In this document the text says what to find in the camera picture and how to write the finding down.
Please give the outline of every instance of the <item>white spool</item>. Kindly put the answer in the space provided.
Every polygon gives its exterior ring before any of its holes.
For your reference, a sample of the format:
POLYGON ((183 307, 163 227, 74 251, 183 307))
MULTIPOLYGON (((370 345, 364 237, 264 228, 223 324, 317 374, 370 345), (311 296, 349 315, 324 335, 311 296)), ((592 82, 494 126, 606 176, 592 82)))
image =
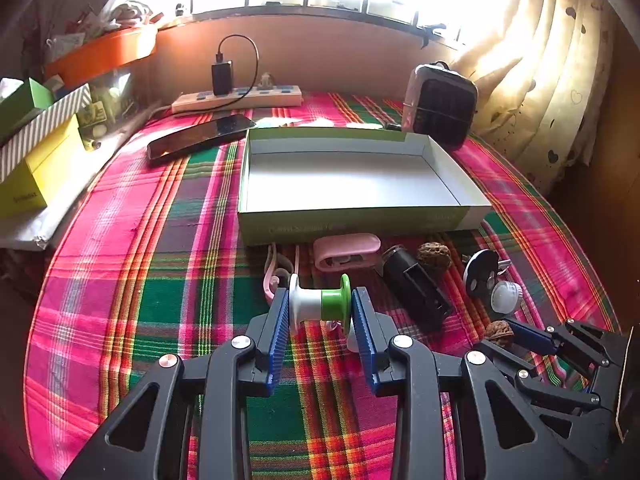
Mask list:
POLYGON ((289 333, 298 333, 298 325, 303 321, 322 319, 322 290, 300 288, 298 275, 292 274, 289 280, 289 333))

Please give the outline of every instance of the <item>curtain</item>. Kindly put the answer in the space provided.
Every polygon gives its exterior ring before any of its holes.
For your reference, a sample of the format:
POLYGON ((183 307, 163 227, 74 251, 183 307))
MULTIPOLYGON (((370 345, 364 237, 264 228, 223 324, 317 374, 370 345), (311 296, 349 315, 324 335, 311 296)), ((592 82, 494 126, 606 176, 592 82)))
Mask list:
POLYGON ((606 0, 508 0, 484 38, 450 64, 478 87, 472 132, 543 194, 565 167, 591 160, 612 17, 606 0))

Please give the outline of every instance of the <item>metal screw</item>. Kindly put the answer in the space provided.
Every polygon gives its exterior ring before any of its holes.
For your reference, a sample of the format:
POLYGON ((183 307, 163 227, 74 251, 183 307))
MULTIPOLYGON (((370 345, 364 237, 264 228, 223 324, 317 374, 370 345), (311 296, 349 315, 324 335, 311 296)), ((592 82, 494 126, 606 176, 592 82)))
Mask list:
POLYGON ((171 368, 178 362, 178 357, 173 354, 164 354, 158 359, 158 364, 162 368, 171 368))
POLYGON ((409 346, 411 346, 412 344, 414 344, 414 340, 407 335, 401 334, 401 335, 397 335, 394 338, 394 345, 400 348, 409 348, 409 346))
POLYGON ((481 365, 486 361, 486 356, 478 350, 472 350, 466 355, 466 360, 473 365, 481 365))
POLYGON ((231 346, 233 348, 247 348, 251 344, 251 338, 245 335, 237 335, 235 338, 231 340, 231 346))

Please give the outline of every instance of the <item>spool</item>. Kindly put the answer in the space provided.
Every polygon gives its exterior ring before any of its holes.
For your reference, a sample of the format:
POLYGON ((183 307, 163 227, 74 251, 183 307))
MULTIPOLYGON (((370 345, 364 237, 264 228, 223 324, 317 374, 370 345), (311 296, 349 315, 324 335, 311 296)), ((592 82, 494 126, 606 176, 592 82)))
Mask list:
POLYGON ((340 288, 301 288, 297 274, 289 280, 289 331, 298 333, 298 325, 303 321, 339 321, 345 335, 351 326, 351 285, 349 277, 343 274, 340 288))

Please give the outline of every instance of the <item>window frame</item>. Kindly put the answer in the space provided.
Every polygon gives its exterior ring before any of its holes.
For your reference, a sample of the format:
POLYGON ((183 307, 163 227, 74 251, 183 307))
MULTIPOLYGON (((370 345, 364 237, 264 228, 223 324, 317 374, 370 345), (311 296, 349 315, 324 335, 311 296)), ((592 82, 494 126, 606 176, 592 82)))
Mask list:
MULTIPOLYGON (((454 49, 459 49, 460 44, 451 39, 444 38, 435 30, 438 28, 446 28, 443 23, 436 23, 433 26, 418 26, 418 11, 415 11, 414 18, 411 23, 400 22, 385 16, 369 14, 367 9, 369 0, 362 0, 360 10, 340 9, 338 7, 320 7, 310 6, 308 0, 303 0, 302 5, 287 4, 267 4, 261 6, 250 6, 249 0, 244 0, 242 7, 230 7, 228 9, 204 10, 197 14, 191 13, 191 22, 203 22, 206 20, 219 20, 222 18, 231 18, 238 16, 319 16, 322 18, 337 18, 339 20, 350 20, 352 22, 369 23, 379 27, 391 28, 400 32, 411 34, 422 38, 422 46, 425 47, 430 41, 446 44, 454 49)), ((193 10, 193 0, 191 0, 191 8, 193 10)), ((179 23, 172 23, 170 27, 174 27, 179 23)))

